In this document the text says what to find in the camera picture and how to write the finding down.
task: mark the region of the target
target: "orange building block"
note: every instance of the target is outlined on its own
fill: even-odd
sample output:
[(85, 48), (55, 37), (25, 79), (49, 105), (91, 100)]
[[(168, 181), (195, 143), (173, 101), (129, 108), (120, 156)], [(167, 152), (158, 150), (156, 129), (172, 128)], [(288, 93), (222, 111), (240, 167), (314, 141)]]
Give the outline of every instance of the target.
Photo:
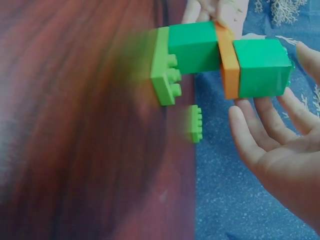
[(239, 98), (240, 66), (233, 45), (234, 36), (225, 27), (215, 23), (218, 46), (221, 55), (221, 75), (224, 97), (227, 100)]

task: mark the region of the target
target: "small green block piece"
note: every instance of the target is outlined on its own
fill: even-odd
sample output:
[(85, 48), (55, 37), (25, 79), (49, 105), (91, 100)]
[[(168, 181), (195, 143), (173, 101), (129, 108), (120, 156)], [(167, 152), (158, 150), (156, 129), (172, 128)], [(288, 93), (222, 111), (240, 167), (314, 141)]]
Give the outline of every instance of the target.
[(235, 40), (233, 45), (240, 65), (239, 98), (284, 94), (294, 66), (278, 39)]
[(191, 134), (191, 139), (193, 143), (199, 143), (203, 138), (201, 108), (199, 108), (197, 105), (190, 106), (190, 118), (191, 124), (189, 125), (189, 132)]
[(169, 27), (169, 54), (175, 54), (181, 74), (195, 74), (220, 69), (220, 51), (212, 21)]
[(151, 80), (162, 106), (174, 105), (175, 97), (182, 95), (181, 73), (177, 66), (177, 57), (168, 54), (169, 27), (157, 29), (156, 45), (151, 67)]

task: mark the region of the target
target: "dark green building block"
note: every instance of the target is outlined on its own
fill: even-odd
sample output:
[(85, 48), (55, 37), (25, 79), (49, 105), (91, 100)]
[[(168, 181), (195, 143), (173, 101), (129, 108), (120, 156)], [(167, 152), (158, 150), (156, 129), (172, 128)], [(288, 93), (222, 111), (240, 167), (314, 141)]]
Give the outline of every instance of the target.
[(218, 37), (212, 21), (170, 26), (168, 51), (176, 55), (181, 74), (220, 69)]
[(294, 65), (278, 39), (235, 40), (233, 45), (240, 65), (239, 98), (284, 94)]

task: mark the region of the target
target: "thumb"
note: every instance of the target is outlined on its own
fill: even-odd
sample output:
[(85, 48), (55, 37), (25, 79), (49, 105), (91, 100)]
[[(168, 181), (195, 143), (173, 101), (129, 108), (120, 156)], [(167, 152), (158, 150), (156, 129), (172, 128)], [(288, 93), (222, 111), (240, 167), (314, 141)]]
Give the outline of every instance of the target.
[(296, 45), (296, 53), (301, 66), (320, 85), (320, 52), (299, 42)]

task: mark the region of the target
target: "block stud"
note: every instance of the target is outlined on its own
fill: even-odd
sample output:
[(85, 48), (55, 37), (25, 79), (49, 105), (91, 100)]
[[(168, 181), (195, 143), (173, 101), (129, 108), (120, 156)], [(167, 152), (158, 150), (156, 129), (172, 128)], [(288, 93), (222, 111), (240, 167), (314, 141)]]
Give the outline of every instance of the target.
[(179, 82), (182, 79), (181, 73), (178, 69), (169, 68), (165, 71), (169, 83)]
[(180, 97), (182, 95), (181, 86), (179, 83), (171, 84), (170, 87), (174, 97)]
[(168, 68), (174, 68), (178, 65), (177, 56), (175, 54), (169, 54), (167, 56), (167, 66)]

